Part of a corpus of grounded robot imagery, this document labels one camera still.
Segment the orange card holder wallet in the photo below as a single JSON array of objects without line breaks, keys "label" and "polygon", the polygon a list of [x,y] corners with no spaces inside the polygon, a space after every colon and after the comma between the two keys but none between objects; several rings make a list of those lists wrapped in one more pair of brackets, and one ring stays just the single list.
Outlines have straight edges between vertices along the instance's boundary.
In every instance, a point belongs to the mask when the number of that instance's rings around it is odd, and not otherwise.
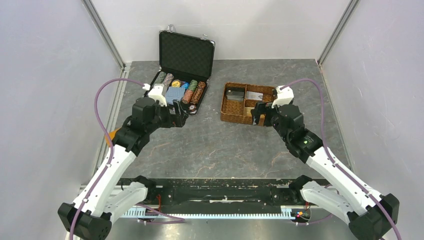
[{"label": "orange card holder wallet", "polygon": [[105,142],[107,144],[108,147],[111,146],[110,141],[112,141],[116,135],[116,133],[118,132],[118,130],[120,130],[120,128],[115,129],[114,131],[111,131],[108,133],[108,136],[104,136]]}]

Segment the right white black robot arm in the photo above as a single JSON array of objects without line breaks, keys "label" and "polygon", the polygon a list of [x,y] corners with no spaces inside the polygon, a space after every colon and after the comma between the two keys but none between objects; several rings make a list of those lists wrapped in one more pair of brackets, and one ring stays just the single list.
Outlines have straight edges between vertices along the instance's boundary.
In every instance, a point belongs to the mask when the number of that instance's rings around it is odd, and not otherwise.
[{"label": "right white black robot arm", "polygon": [[325,209],[344,221],[358,240],[379,240],[393,230],[401,238],[396,223],[399,200],[391,193],[382,195],[360,180],[332,154],[323,140],[304,124],[299,107],[285,104],[272,107],[256,103],[251,110],[252,123],[272,126],[284,141],[289,153],[320,173],[336,190],[333,192],[310,177],[302,175],[289,185],[289,199],[295,204],[304,201]]}]

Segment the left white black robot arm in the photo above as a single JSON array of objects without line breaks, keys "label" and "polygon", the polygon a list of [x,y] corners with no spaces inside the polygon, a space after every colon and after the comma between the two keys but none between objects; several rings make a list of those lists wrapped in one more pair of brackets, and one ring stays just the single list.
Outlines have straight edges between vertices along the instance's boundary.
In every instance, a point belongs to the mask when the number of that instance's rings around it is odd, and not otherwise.
[{"label": "left white black robot arm", "polygon": [[57,211],[69,239],[104,240],[114,222],[130,208],[159,200],[157,184],[141,175],[117,195],[110,195],[125,170],[149,143],[151,134],[160,128],[181,128],[188,117],[176,100],[171,106],[162,106],[150,97],[135,101],[131,115],[114,137],[106,136],[108,155],[92,179],[72,203],[62,203]]}]

